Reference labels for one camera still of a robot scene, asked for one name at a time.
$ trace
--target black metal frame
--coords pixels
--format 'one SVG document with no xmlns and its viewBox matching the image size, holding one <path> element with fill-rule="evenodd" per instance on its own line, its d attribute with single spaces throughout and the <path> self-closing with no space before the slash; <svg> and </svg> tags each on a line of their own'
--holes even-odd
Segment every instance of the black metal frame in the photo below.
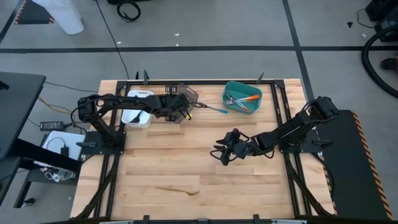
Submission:
<svg viewBox="0 0 398 224">
<path fill-rule="evenodd" d="M 278 122 L 278 126 L 282 125 L 282 115 L 280 113 L 280 106 L 279 106 L 279 101 L 278 101 L 278 96 L 277 96 L 277 87 L 280 88 L 280 92 L 282 95 L 282 101 L 284 104 L 284 110 L 286 113 L 286 118 L 290 119 L 291 114 L 289 110 L 289 102 L 287 101 L 287 95 L 286 95 L 286 90 L 285 90 L 285 85 L 283 80 L 164 80 L 164 81 L 159 81 L 159 80 L 144 80 L 139 81 L 139 80 L 134 80 L 134 81 L 118 81 L 116 84 L 116 95 L 121 96 L 121 90 L 125 88 L 125 93 L 124 96 L 127 96 L 128 90 L 131 89 L 132 86 L 134 85 L 178 85 L 180 83 L 186 84 L 186 85 L 225 85 L 229 81 L 236 81 L 236 82 L 241 82 L 244 84 L 248 85 L 256 85 L 256 84 L 264 84 L 264 85 L 270 85 L 271 87 L 271 93 L 272 93 L 272 99 L 274 101 L 274 108 L 275 108 L 275 114 Z M 112 111 L 111 115 L 111 122 L 110 125 L 114 126 L 115 121 L 116 121 L 116 110 Z M 119 123 L 119 129 L 124 129 L 125 124 L 120 121 Z M 119 157 L 120 155 L 115 155 L 114 156 L 114 163 L 113 166 L 116 166 L 116 172 L 117 172 L 117 167 L 119 165 Z M 297 171 L 298 171 L 298 176 L 300 177 L 300 180 L 304 183 L 305 186 L 305 180 L 303 176 L 303 170 L 302 170 L 302 164 L 300 160 L 300 156 L 298 154 L 294 155 L 295 157 L 295 163 L 297 166 Z M 289 153 L 284 153 L 284 159 L 285 159 L 285 166 L 286 169 L 288 169 L 289 166 L 291 166 L 291 161 L 290 161 L 290 154 Z M 104 155 L 104 160 L 103 160 L 103 165 L 101 168 L 101 176 L 99 178 L 99 187 L 103 185 L 105 177 L 106 177 L 106 171 L 108 169 L 108 164 L 109 164 L 109 155 Z M 292 206 L 293 206 L 293 211 L 295 217 L 300 215 L 300 209 L 299 209 L 299 203 L 297 200 L 297 193 L 295 189 L 295 182 L 294 179 L 289 175 L 289 172 L 287 172 L 287 178 L 289 181 L 289 190 L 290 190 L 290 195 L 292 199 Z M 113 198 L 114 198 L 114 191 L 115 191 L 115 186 L 116 186 L 116 175 L 113 177 L 110 187 L 109 187 L 109 196 L 108 196 L 108 201 L 106 204 L 106 216 L 107 218 L 111 218 L 112 214 L 112 207 L 113 207 Z M 306 196 L 303 193 L 303 199 L 305 202 L 305 211 L 306 215 L 311 215 L 311 207 L 310 204 L 306 198 Z M 94 217 L 99 217 L 100 215 L 100 210 L 101 210 L 101 198 L 98 200 L 96 206 L 95 206 L 95 211 L 94 211 Z M 143 219 L 142 223 L 147 223 L 145 222 L 146 219 L 149 219 L 149 217 L 146 217 Z M 192 223 L 192 222 L 197 222 L 198 220 L 169 220 L 169 221 L 160 221 L 157 220 L 157 222 L 161 223 Z M 212 223 L 264 223 L 264 222 L 270 222 L 270 220 L 260 220 L 258 218 L 254 218 L 253 220 L 212 220 Z"/>
</svg>

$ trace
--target orange handle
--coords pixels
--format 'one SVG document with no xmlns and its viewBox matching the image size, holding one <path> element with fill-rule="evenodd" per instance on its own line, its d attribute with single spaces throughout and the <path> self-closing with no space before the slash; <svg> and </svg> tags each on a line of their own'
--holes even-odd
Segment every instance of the orange handle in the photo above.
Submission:
<svg viewBox="0 0 398 224">
<path fill-rule="evenodd" d="M 248 99 L 248 100 L 238 100 L 239 102 L 252 102 L 252 101 L 254 101 L 255 99 Z"/>
<path fill-rule="evenodd" d="M 249 96 L 249 97 L 246 97 L 246 98 L 242 98 L 242 99 L 238 99 L 238 100 L 255 100 L 255 99 L 258 99 L 258 98 L 260 98 L 259 95 L 252 95 L 252 96 Z"/>
<path fill-rule="evenodd" d="M 249 110 L 247 107 L 245 107 L 241 102 L 236 101 L 236 103 L 237 103 L 240 107 L 242 107 L 243 110 L 245 110 L 245 111 L 250 111 L 250 110 Z"/>
</svg>

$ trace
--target black panel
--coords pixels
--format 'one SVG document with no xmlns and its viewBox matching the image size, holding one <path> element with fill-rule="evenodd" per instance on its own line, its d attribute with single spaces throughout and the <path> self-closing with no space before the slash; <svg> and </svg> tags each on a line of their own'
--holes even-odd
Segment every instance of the black panel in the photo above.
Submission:
<svg viewBox="0 0 398 224">
<path fill-rule="evenodd" d="M 16 21 L 19 25 L 49 24 L 50 18 L 51 16 L 45 8 L 32 0 L 27 0 Z"/>
<path fill-rule="evenodd" d="M 341 110 L 319 126 L 321 139 L 333 144 L 323 151 L 334 180 L 333 201 L 339 217 L 388 219 L 351 111 Z"/>
<path fill-rule="evenodd" d="M 0 72 L 0 80 L 9 86 L 0 91 L 0 159 L 6 157 L 32 110 L 45 76 Z"/>
</svg>

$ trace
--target black hose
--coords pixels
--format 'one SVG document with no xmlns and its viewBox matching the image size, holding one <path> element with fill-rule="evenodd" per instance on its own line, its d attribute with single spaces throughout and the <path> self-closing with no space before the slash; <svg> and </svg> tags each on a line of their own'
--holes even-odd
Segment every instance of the black hose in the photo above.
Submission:
<svg viewBox="0 0 398 224">
<path fill-rule="evenodd" d="M 135 7 L 138 11 L 138 15 L 136 17 L 129 17 L 125 12 L 122 12 L 120 10 L 120 8 L 124 5 L 124 4 L 130 4 L 133 7 Z M 136 21 L 140 16 L 141 16 L 141 9 L 139 8 L 139 6 L 137 5 L 137 3 L 135 3 L 133 0 L 126 0 L 126 1 L 122 1 L 120 3 L 118 3 L 117 6 L 117 10 L 118 10 L 118 15 L 120 16 L 120 18 L 126 22 L 134 22 Z"/>
<path fill-rule="evenodd" d="M 398 98 L 398 91 L 388 85 L 380 76 L 376 73 L 376 71 L 373 69 L 370 61 L 369 61 L 369 49 L 372 46 L 372 44 L 380 38 L 382 35 L 385 35 L 386 33 L 389 33 L 391 31 L 398 30 L 398 24 L 395 24 L 393 26 L 390 26 L 386 29 L 383 29 L 382 31 L 378 32 L 377 34 L 374 34 L 365 44 L 364 49 L 362 50 L 362 64 L 369 76 L 373 79 L 373 81 L 381 87 L 384 91 L 386 91 L 388 94 L 392 95 L 395 98 Z"/>
</svg>

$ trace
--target utensil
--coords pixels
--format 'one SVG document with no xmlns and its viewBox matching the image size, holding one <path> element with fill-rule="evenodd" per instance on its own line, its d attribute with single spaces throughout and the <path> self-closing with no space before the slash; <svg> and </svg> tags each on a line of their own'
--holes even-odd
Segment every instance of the utensil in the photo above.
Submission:
<svg viewBox="0 0 398 224">
<path fill-rule="evenodd" d="M 240 106 L 242 109 L 244 109 L 245 111 L 250 111 L 247 107 L 245 107 L 241 102 L 239 101 L 235 101 L 235 103 Z"/>
<path fill-rule="evenodd" d="M 186 190 L 173 189 L 173 188 L 170 188 L 170 187 L 155 187 L 155 188 L 161 189 L 161 190 L 170 190 L 170 191 L 175 191 L 175 192 L 184 192 L 184 193 L 186 193 L 186 194 L 189 195 L 189 196 L 194 196 L 194 195 L 197 195 L 197 194 L 200 193 L 200 191 L 188 192 L 188 191 L 186 191 Z"/>
<path fill-rule="evenodd" d="M 239 102 L 238 100 L 235 100 L 235 98 L 233 98 L 230 94 L 229 94 L 229 91 L 227 90 L 226 91 L 226 97 L 228 97 L 228 99 L 229 99 L 229 104 L 231 105 L 231 104 L 234 104 L 234 103 L 236 103 L 238 106 L 240 106 L 243 110 L 245 110 L 245 111 L 250 111 L 247 107 L 245 107 L 241 102 Z"/>
<path fill-rule="evenodd" d="M 236 100 L 236 101 L 239 101 L 239 102 L 250 102 L 250 101 L 253 101 L 252 99 L 250 99 L 250 100 Z M 234 100 L 226 100 L 226 101 L 224 101 L 227 105 L 232 105 L 232 104 L 234 104 L 235 103 L 235 101 Z"/>
<path fill-rule="evenodd" d="M 137 116 L 136 116 L 134 119 L 131 120 L 131 122 L 132 122 L 132 123 L 139 123 L 139 117 L 140 117 L 140 115 L 141 115 L 142 112 L 143 112 L 143 110 L 141 110 L 141 111 L 137 114 Z"/>
<path fill-rule="evenodd" d="M 249 97 L 238 99 L 238 101 L 246 101 L 246 100 L 250 100 L 251 101 L 251 100 L 258 99 L 258 98 L 260 98 L 260 96 L 258 94 L 256 94 L 256 95 L 252 95 L 252 96 L 249 96 Z"/>
<path fill-rule="evenodd" d="M 221 112 L 221 113 L 224 113 L 224 114 L 228 114 L 228 111 L 227 111 L 227 110 L 222 110 L 222 109 L 214 108 L 214 107 L 208 106 L 208 105 L 206 105 L 206 104 L 204 104 L 204 103 L 200 103 L 200 102 L 194 103 L 194 102 L 192 102 L 192 103 L 190 103 L 190 104 L 191 104 L 192 106 L 196 107 L 196 108 L 210 108 L 210 109 L 213 109 L 213 110 L 215 110 L 215 111 L 218 111 L 218 112 Z"/>
</svg>

